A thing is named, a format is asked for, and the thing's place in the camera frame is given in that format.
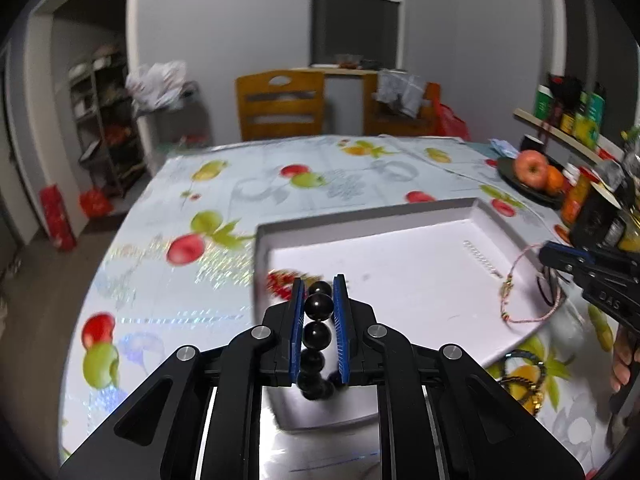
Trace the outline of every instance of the finger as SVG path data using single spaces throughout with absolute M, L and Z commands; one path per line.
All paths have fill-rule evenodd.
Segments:
M 617 356 L 613 358 L 613 373 L 620 384 L 627 384 L 631 377 L 629 368 Z
M 611 382 L 611 387 L 612 387 L 613 391 L 615 393 L 618 393 L 620 391 L 621 386 L 620 386 L 620 383 L 618 382 L 618 380 L 616 379 L 615 375 L 612 375 L 609 378 L 609 381 Z
M 631 364 L 631 348 L 629 347 L 629 339 L 626 335 L 626 329 L 618 327 L 616 342 L 613 344 L 613 351 L 620 357 L 620 360 L 629 365 Z

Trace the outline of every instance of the chair backrest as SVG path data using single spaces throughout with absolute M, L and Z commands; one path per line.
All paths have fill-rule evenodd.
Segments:
M 378 91 L 378 75 L 362 76 L 363 134 L 392 136 L 428 136 L 436 135 L 437 116 L 433 104 L 440 102 L 440 85 L 427 83 L 424 99 L 431 101 L 431 106 L 423 105 L 418 116 L 412 120 L 403 116 L 384 113 L 383 104 L 376 101 L 374 94 Z
M 242 140 L 314 136 L 324 120 L 324 73 L 273 70 L 236 79 Z

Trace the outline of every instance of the human hand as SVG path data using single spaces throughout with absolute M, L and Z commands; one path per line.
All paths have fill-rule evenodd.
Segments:
M 622 325 L 618 327 L 616 334 L 616 342 L 613 345 L 613 363 L 611 367 L 611 387 L 614 392 L 620 391 L 620 388 L 629 382 L 631 371 L 632 349 L 629 343 L 628 331 Z M 640 348 L 633 355 L 634 361 L 640 362 Z

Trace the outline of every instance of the floral tablecloth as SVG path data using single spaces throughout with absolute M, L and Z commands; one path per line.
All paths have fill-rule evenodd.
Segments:
M 556 238 L 556 213 L 506 187 L 491 160 L 457 139 L 307 137 L 171 158 L 133 206 L 85 299 L 61 393 L 62 460 L 175 349 L 222 346 L 253 325 L 259 224 L 469 196 L 492 204 L 529 243 Z M 521 348 L 546 367 L 542 388 L 524 406 L 588 472 L 609 455 L 615 323 L 579 293 L 570 294 L 575 308 L 562 308 Z M 532 382 L 540 373 L 523 359 L 489 372 Z M 514 397 L 523 396 L 524 383 L 510 386 Z M 263 478 L 375 478 L 378 455 L 375 423 L 330 436 L 288 434 L 265 403 Z M 523 466 L 544 459 L 523 450 Z

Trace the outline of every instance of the shallow white box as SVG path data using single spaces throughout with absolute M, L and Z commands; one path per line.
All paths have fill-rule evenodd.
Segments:
M 502 279 L 469 249 L 469 242 Z M 491 206 L 473 198 L 261 225 L 255 245 L 255 322 L 277 303 L 266 289 L 270 270 L 294 269 L 330 283 L 344 274 L 349 297 L 369 303 L 378 322 L 413 344 L 438 349 L 456 343 L 489 365 L 539 328 L 536 323 L 507 325 L 500 318 L 498 291 L 525 245 Z M 507 309 L 515 319 L 548 310 L 536 285 L 538 265 L 528 253 L 514 272 Z M 326 377 L 337 369 L 335 333 L 323 352 Z M 347 424 L 378 412 L 373 386 L 310 402 L 294 385 L 270 389 L 270 399 L 284 430 Z

